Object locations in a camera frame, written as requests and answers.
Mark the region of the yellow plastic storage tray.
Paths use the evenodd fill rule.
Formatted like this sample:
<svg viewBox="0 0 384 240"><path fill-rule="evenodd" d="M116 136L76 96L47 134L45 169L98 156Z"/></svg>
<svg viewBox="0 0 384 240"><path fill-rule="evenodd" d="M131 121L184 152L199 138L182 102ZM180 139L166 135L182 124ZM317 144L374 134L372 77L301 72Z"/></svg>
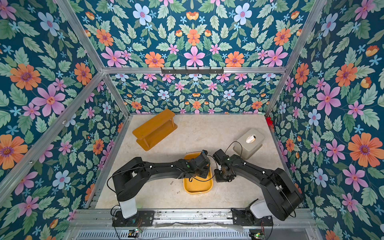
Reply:
<svg viewBox="0 0 384 240"><path fill-rule="evenodd" d="M191 179L183 179L184 190L191 194L205 194L213 188L213 173L210 169L206 178L194 177Z"/></svg>

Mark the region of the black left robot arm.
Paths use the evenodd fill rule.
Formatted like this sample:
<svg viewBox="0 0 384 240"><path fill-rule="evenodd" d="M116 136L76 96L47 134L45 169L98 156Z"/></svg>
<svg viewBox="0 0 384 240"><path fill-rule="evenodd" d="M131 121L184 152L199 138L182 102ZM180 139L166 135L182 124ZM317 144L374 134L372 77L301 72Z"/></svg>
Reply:
<svg viewBox="0 0 384 240"><path fill-rule="evenodd" d="M137 214L136 195L150 181L161 179L206 178L211 169L208 152L203 150L192 159L179 159L167 163L144 162L135 157L115 171L110 179L113 181L120 210L124 219Z"/></svg>

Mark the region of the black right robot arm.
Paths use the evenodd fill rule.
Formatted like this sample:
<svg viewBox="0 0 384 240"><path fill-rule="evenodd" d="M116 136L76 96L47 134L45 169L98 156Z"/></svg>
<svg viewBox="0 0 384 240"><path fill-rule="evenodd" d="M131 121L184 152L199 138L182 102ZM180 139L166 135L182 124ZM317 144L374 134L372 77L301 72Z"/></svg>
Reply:
<svg viewBox="0 0 384 240"><path fill-rule="evenodd" d="M242 177L257 185L264 200L259 203L262 210L284 221L303 202L304 198L288 174L281 168L265 169L251 164L238 155L228 156L223 150L214 153L215 162L221 166L215 170L216 182L232 182Z"/></svg>

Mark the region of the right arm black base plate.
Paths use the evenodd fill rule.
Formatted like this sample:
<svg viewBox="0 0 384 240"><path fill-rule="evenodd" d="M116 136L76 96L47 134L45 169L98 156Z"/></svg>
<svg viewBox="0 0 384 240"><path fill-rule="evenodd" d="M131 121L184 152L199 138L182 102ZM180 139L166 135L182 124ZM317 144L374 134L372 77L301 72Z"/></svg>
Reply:
<svg viewBox="0 0 384 240"><path fill-rule="evenodd" d="M244 209L232 208L233 224L252 227L272 227L273 215L265 200L256 199Z"/></svg>

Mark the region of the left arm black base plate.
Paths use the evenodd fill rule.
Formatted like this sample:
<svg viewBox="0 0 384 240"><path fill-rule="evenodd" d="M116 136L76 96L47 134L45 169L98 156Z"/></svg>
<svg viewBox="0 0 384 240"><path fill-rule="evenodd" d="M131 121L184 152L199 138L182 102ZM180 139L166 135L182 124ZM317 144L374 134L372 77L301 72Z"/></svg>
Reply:
<svg viewBox="0 0 384 240"><path fill-rule="evenodd" d="M113 223L112 226L116 228L122 227L150 227L153 225L154 221L154 211L143 211L138 210L138 212L129 217L124 218L121 210L117 210L113 214Z"/></svg>

